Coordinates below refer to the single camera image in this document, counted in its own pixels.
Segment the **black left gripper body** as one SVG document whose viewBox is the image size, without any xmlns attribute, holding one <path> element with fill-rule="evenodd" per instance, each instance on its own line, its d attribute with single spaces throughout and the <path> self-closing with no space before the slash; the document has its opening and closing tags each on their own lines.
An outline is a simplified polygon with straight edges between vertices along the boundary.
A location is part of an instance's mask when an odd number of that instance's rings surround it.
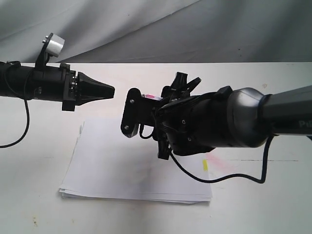
<svg viewBox="0 0 312 234">
<path fill-rule="evenodd" d="M 71 70 L 69 64 L 46 66 L 44 71 L 35 70 L 31 83 L 37 99 L 61 102 L 63 111 L 75 110 L 77 78 L 76 71 Z"/>
</svg>

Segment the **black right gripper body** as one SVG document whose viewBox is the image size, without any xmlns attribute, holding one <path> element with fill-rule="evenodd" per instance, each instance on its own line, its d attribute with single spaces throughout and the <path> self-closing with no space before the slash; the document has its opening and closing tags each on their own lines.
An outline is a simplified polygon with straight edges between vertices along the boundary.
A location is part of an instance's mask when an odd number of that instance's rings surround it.
<svg viewBox="0 0 312 234">
<path fill-rule="evenodd" d="M 155 110 L 158 158 L 168 160 L 172 152 L 179 156 L 207 153 L 219 146 L 213 101 L 215 95 L 190 96 Z"/>
</svg>

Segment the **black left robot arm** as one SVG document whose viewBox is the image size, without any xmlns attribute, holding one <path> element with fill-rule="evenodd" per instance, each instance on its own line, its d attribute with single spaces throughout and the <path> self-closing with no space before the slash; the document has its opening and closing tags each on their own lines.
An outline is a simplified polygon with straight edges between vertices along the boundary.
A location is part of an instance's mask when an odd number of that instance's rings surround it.
<svg viewBox="0 0 312 234">
<path fill-rule="evenodd" d="M 0 95 L 21 99 L 61 102 L 63 111 L 91 101 L 112 99 L 115 88 L 70 69 L 66 63 L 42 70 L 19 61 L 0 63 Z"/>
</svg>

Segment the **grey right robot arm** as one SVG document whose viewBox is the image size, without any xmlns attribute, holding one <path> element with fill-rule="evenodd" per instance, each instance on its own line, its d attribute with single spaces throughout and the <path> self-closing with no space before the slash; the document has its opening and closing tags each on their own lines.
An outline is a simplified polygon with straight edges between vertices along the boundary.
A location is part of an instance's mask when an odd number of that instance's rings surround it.
<svg viewBox="0 0 312 234">
<path fill-rule="evenodd" d="M 253 88 L 181 97 L 155 112 L 158 157 L 190 156 L 216 148 L 256 148 L 269 137 L 312 133 L 310 86 L 264 95 Z"/>
</svg>

